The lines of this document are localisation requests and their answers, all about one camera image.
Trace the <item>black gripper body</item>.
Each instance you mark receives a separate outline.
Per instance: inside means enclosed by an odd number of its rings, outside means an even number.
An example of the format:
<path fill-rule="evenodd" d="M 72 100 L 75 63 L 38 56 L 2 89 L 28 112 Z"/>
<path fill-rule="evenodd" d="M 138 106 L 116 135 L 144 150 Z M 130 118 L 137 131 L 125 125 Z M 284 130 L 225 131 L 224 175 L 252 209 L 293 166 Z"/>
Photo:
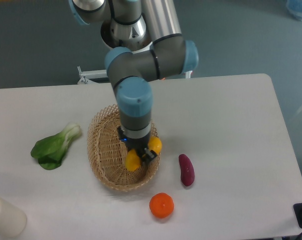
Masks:
<path fill-rule="evenodd" d="M 151 127 L 147 126 L 141 130 L 129 130 L 118 126 L 117 133 L 119 140 L 123 142 L 129 150 L 140 150 L 148 147 L 151 137 Z"/>

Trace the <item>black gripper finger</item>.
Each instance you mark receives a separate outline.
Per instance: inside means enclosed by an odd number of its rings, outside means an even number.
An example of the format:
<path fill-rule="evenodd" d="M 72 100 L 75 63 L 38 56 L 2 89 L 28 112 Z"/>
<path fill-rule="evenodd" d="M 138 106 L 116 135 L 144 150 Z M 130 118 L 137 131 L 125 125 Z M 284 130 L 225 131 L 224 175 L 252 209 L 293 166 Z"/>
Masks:
<path fill-rule="evenodd" d="M 158 156 L 158 154 L 154 150 L 151 150 L 147 147 L 138 149 L 137 155 L 143 165 L 150 164 Z"/>

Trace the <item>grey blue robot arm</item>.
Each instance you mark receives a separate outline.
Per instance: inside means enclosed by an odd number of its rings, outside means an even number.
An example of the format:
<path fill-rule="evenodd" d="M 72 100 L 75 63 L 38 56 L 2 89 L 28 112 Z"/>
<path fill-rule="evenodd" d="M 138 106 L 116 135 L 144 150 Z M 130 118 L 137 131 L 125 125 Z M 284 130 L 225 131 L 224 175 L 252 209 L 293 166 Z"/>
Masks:
<path fill-rule="evenodd" d="M 74 17 L 84 25 L 102 22 L 109 47 L 104 59 L 119 109 L 118 135 L 144 164 L 159 153 L 151 138 L 151 81 L 194 70 L 198 49 L 183 38 L 171 0 L 71 0 Z"/>

